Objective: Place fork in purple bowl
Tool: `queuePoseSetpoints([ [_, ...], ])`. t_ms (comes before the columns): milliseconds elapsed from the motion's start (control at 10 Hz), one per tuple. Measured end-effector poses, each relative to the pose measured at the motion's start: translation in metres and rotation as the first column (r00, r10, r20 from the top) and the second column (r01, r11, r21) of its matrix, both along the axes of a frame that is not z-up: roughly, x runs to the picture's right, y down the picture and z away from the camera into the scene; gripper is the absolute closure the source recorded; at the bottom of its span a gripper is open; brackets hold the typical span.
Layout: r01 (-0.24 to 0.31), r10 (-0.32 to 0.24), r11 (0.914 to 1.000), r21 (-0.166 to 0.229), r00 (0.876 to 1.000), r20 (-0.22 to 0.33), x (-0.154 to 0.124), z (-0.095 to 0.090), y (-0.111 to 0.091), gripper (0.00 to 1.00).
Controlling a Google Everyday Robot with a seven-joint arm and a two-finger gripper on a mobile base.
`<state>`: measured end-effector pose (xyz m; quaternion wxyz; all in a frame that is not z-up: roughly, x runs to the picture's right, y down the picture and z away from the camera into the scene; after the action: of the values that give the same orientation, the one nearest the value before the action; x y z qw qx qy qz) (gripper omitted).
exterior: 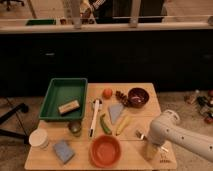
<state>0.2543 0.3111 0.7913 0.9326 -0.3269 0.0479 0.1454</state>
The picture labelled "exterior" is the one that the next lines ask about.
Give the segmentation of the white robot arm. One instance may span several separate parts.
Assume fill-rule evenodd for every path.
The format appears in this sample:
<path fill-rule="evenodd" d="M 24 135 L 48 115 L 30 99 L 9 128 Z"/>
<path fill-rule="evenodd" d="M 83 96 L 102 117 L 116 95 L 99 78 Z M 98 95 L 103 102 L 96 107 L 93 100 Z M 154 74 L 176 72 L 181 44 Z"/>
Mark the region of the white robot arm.
<path fill-rule="evenodd" d="M 145 157 L 152 160 L 158 149 L 170 141 L 213 162 L 213 137 L 181 128 L 179 123 L 180 117 L 173 110 L 165 110 L 154 118 L 149 125 Z"/>

